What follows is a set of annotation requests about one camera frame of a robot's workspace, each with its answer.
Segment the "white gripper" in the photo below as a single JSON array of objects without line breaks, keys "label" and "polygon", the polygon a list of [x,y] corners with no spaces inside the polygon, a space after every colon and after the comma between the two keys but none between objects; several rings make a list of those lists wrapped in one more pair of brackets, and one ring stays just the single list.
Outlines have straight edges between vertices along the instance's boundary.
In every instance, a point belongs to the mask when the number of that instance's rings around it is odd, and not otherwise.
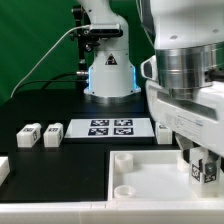
[{"label": "white gripper", "polygon": [[188,157],[195,142],[211,150],[204,159],[204,174],[216,174],[218,160],[224,157],[224,83],[195,89],[193,100],[176,100],[156,82],[147,80],[146,95],[152,118],[176,132],[181,157]]}]

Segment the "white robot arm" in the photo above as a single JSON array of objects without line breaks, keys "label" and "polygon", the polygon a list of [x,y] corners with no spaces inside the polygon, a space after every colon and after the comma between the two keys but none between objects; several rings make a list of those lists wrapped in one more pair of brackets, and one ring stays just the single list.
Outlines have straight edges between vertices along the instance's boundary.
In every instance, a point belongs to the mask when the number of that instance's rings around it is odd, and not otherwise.
[{"label": "white robot arm", "polygon": [[[140,88],[131,77],[128,25],[109,0],[77,0],[99,42],[86,97],[121,101]],[[141,64],[154,121],[176,133],[182,156],[205,175],[224,158],[224,0],[140,0],[155,54]]]}]

